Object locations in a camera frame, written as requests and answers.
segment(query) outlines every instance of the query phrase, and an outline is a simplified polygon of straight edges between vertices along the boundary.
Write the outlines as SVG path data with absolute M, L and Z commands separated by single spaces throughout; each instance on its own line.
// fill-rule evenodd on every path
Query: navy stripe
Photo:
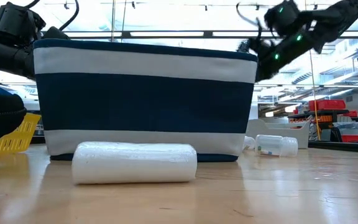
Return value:
M 36 75 L 45 130 L 245 133 L 254 84 L 145 75 Z
M 72 161 L 73 153 L 62 154 L 57 156 L 50 156 L 52 161 Z M 197 162 L 234 162 L 238 156 L 224 155 L 224 154 L 199 154 L 197 153 Z
M 84 40 L 58 40 L 45 39 L 34 43 L 35 48 L 42 47 L 68 47 L 85 50 L 108 50 L 117 52 L 136 52 L 147 54 L 182 55 L 195 57 L 231 58 L 257 62 L 255 55 L 239 52 L 228 52 L 223 50 L 191 49 L 184 47 L 169 47 L 147 44 L 129 44 L 115 42 L 99 42 Z

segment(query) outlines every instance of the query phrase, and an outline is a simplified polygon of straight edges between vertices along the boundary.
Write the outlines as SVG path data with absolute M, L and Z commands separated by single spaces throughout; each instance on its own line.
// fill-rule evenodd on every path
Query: laboratory room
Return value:
M 358 0 L 0 0 L 0 223 L 358 223 Z

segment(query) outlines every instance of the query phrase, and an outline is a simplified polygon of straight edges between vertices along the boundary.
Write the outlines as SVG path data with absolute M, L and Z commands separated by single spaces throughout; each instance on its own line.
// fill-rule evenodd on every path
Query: paper towel roll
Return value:
M 83 142 L 71 168 L 75 184 L 187 182 L 195 178 L 197 153 L 187 144 Z

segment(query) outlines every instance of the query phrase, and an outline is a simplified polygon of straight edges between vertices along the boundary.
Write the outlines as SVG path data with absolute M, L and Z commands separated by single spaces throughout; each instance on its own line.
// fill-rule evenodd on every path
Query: white stripe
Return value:
M 255 83 L 257 62 L 181 55 L 82 50 L 34 50 L 35 74 L 107 73 Z
M 74 153 L 85 141 L 130 143 L 179 143 L 192 145 L 197 153 L 239 156 L 245 134 L 222 133 L 165 133 L 158 131 L 45 131 L 45 140 L 51 156 Z

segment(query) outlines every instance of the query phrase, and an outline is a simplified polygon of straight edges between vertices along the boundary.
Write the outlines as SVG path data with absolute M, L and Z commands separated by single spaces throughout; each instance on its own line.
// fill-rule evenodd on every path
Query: white plastic container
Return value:
M 255 149 L 255 139 L 252 137 L 246 136 L 244 138 L 244 150 L 254 150 Z
M 255 151 L 259 155 L 296 157 L 298 141 L 296 138 L 259 134 L 255 139 Z

